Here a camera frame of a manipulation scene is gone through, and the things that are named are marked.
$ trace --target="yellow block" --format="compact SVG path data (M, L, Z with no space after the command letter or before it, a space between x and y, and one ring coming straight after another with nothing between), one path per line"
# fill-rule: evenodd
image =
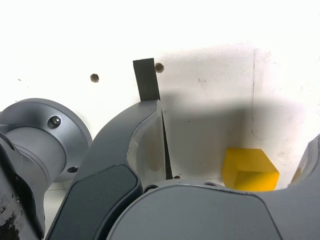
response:
M222 178L227 188L264 192L275 189L279 172L261 149L228 148Z

